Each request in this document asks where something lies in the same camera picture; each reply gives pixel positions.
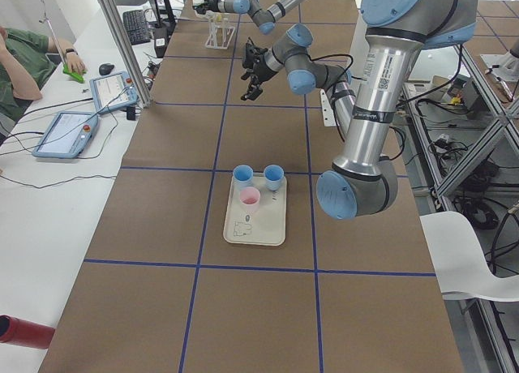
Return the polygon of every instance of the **white chair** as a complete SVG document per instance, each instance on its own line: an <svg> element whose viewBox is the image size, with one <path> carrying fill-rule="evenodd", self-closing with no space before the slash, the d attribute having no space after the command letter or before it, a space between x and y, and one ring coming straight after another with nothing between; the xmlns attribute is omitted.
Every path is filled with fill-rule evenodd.
<svg viewBox="0 0 519 373"><path fill-rule="evenodd" d="M458 212L420 217L444 300L519 301L519 276L499 278L487 266L478 237Z"/></svg>

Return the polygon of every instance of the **computer mouse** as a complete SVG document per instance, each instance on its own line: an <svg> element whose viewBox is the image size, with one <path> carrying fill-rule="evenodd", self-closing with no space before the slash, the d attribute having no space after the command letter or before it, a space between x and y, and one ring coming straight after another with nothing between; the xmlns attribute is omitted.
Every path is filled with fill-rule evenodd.
<svg viewBox="0 0 519 373"><path fill-rule="evenodd" d="M109 75L114 68L115 68L115 65L113 65L111 63L102 63L99 66L99 74L100 75Z"/></svg>

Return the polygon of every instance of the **blue cup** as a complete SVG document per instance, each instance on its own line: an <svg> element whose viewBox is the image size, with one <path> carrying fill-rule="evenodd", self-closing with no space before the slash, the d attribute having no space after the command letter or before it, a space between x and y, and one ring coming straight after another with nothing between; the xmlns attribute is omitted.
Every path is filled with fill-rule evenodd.
<svg viewBox="0 0 519 373"><path fill-rule="evenodd" d="M254 176L254 171L249 165L238 165L233 170L233 178L238 189L243 189L245 187L253 187L252 185L252 177Z"/></svg>
<svg viewBox="0 0 519 373"><path fill-rule="evenodd" d="M269 165L263 171L263 175L267 188L271 191L277 191L283 183L285 172L279 165Z"/></svg>

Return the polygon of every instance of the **person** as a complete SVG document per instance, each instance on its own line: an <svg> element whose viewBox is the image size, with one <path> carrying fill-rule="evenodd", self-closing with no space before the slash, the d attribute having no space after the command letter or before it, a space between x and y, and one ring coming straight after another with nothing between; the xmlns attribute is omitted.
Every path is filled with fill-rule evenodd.
<svg viewBox="0 0 519 373"><path fill-rule="evenodd" d="M83 74L86 67L65 39L58 39L69 70ZM34 100L56 65L46 54L58 48L48 36L0 26L0 113L17 122Z"/></svg>

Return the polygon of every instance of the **tablet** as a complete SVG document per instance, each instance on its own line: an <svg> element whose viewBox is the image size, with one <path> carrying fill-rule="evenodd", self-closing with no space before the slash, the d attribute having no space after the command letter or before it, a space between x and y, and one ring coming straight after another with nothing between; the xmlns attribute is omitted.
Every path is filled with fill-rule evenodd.
<svg viewBox="0 0 519 373"><path fill-rule="evenodd" d="M98 114L134 105L139 99L130 75L125 71L91 79L90 89Z"/></svg>
<svg viewBox="0 0 519 373"><path fill-rule="evenodd" d="M32 154L47 158L76 158L92 138L97 123L98 115L92 112L58 112Z"/></svg>

